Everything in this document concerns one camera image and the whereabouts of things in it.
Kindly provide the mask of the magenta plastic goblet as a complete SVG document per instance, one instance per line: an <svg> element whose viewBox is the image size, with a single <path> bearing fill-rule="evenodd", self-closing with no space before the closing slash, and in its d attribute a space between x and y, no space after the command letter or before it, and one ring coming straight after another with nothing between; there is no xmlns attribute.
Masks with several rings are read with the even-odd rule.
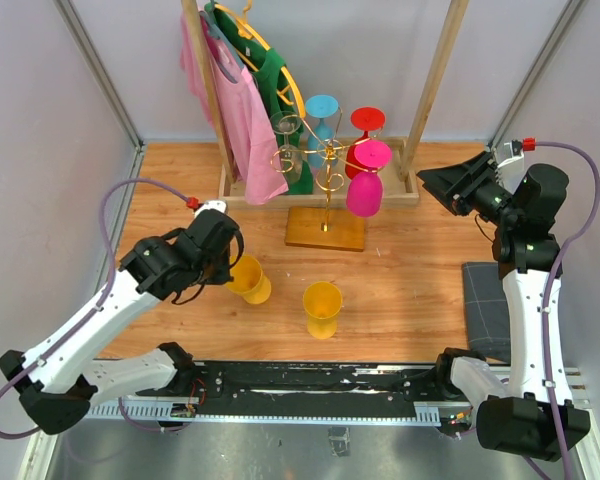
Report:
<svg viewBox="0 0 600 480"><path fill-rule="evenodd" d="M392 152L384 142L371 139L355 146L354 158L360 169L350 181L346 205L356 216L372 217L381 207L384 192L379 171L390 163Z"/></svg>

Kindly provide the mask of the red plastic cup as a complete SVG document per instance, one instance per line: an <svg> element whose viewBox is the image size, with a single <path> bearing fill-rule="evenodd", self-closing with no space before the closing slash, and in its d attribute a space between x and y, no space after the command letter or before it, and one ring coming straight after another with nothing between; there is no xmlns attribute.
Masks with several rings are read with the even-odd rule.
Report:
<svg viewBox="0 0 600 480"><path fill-rule="evenodd" d="M360 107L353 111L350 116L352 125L362 131L359 137L348 149L345 165L345 174L353 180L361 172L362 164L355 157L355 149L359 142L369 137L372 131L381 130L386 122L385 113L372 106Z"/></svg>

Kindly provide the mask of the clear wine glass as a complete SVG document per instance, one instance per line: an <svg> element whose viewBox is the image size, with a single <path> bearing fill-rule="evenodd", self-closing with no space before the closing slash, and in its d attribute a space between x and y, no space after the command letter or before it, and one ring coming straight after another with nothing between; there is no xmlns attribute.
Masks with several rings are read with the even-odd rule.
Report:
<svg viewBox="0 0 600 480"><path fill-rule="evenodd" d="M300 118L293 113L280 111L271 117L272 129L283 138L279 146L280 171L289 185L296 184L302 174L302 157L297 147L291 144L291 136L300 127Z"/></svg>

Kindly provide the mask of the blue plastic goblet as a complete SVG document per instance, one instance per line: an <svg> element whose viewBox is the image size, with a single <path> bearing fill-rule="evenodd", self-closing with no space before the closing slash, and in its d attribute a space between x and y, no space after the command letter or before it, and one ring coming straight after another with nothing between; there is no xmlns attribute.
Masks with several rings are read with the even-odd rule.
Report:
<svg viewBox="0 0 600 480"><path fill-rule="evenodd" d="M311 172L316 174L324 162L318 150L323 152L324 145L334 135L333 128L326 123L326 120L339 111L339 103L333 96L319 94L309 98L305 107L307 114L318 120L316 126L313 127L313 132L307 138L307 149L311 150L311 153L307 154L307 162Z"/></svg>

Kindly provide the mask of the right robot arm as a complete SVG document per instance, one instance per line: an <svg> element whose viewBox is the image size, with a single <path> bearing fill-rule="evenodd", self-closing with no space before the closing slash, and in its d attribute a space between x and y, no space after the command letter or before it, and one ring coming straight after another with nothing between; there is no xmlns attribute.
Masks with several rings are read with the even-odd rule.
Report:
<svg viewBox="0 0 600 480"><path fill-rule="evenodd" d="M509 192L493 155L484 151L417 176L452 214L475 212L495 225L492 253L509 314L509 381L499 380L480 355L448 348L436 361L435 392L446 400L466 397L483 448L565 461L591 426L588 412L573 404L560 345L558 302L567 247L551 229L567 196L568 175L533 164Z"/></svg>

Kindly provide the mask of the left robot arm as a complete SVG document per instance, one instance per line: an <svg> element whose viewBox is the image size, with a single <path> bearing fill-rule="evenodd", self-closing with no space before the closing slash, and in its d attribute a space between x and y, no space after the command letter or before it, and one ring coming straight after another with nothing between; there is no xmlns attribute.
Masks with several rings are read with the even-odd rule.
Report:
<svg viewBox="0 0 600 480"><path fill-rule="evenodd" d="M112 280L46 340L25 352L0 357L7 388L37 429L62 433L88 411L143 391L180 396L194 383L193 359L175 342L124 360L104 360L101 351L128 325L159 303L181 304L191 288L230 281L230 245L244 244L225 202L203 203L186 228L136 243L114 267Z"/></svg>

